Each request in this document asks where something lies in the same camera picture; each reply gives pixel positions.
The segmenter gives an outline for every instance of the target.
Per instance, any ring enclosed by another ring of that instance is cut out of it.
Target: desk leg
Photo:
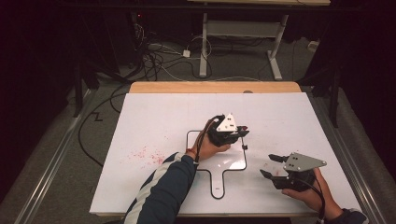
[[[274,78],[276,81],[282,80],[282,76],[280,75],[279,66],[277,66],[277,62],[276,62],[276,53],[277,53],[277,49],[279,48],[280,41],[282,40],[282,35],[283,35],[283,32],[285,31],[286,22],[288,21],[288,17],[289,17],[289,15],[284,15],[282,17],[282,21],[279,24],[279,28],[277,29],[277,32],[276,32],[274,49],[267,51],[268,60],[270,61],[270,65],[273,70]]]
[[[203,27],[202,27],[202,49],[201,49],[201,62],[199,65],[199,76],[206,77],[206,63],[207,63],[207,51],[206,51],[206,37],[207,37],[207,13],[204,13]]]

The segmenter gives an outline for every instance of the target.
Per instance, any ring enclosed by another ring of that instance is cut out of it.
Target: person's hand
[[[196,138],[194,146],[191,148],[192,152],[190,152],[190,151],[186,152],[186,154],[191,156],[194,160],[195,160],[195,156],[197,154],[198,141],[199,141],[200,137],[202,136],[202,134],[204,134],[204,131],[201,131],[199,133],[198,137]],[[203,161],[203,160],[209,159],[210,157],[212,157],[213,155],[215,155],[218,152],[227,151],[230,147],[231,147],[230,144],[227,144],[227,145],[224,145],[221,147],[216,147],[215,145],[213,145],[210,142],[209,137],[207,136],[207,133],[205,133],[204,139],[201,144],[201,149],[199,152],[199,160]]]
[[[327,185],[326,180],[323,178],[319,168],[314,169],[315,176],[321,186],[323,197],[325,200],[325,217],[328,220],[332,220],[336,217],[341,216],[343,214],[343,210],[338,206],[335,200],[332,198],[332,194],[330,193],[329,185]],[[314,187],[320,191],[318,182],[315,181]],[[303,192],[298,192],[292,189],[282,189],[282,193],[290,196],[291,198],[303,201],[309,208],[319,211],[322,202],[320,197],[312,190],[308,189]]]

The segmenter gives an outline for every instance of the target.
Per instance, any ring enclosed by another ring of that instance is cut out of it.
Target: sleeve
[[[174,223],[195,170],[190,156],[171,155],[143,184],[121,224]]]
[[[356,209],[343,209],[344,213],[333,219],[325,222],[326,224],[368,224],[369,219],[366,215]]]

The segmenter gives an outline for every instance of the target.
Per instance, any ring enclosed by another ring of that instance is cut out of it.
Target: person's arm
[[[335,202],[329,189],[329,185],[321,174],[319,168],[314,169],[317,181],[314,184],[316,189],[321,187],[323,197],[325,200],[325,223],[329,224],[363,224],[368,223],[368,218],[357,210],[346,210]],[[298,192],[292,189],[282,189],[282,193],[291,198],[304,202],[309,208],[319,211],[322,202],[320,197],[312,190],[308,189],[303,192]]]
[[[121,224],[174,223],[195,176],[197,140],[186,153],[173,154],[154,171],[143,184]],[[214,146],[205,134],[199,153],[200,161],[229,148],[230,145]]]

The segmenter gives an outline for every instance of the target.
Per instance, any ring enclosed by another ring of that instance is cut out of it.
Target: white stripe
[[[150,195],[151,188],[157,185],[158,181],[163,177],[163,175],[168,170],[169,166],[172,165],[174,162],[181,161],[181,158],[184,156],[184,153],[177,153],[175,159],[172,162],[167,162],[161,165],[154,173],[154,177],[152,180],[143,187],[136,196],[136,204],[132,208],[131,212],[128,213],[127,217],[125,218],[125,224],[135,224],[137,223],[137,219],[139,218],[139,214],[142,211],[143,204],[147,197]]]

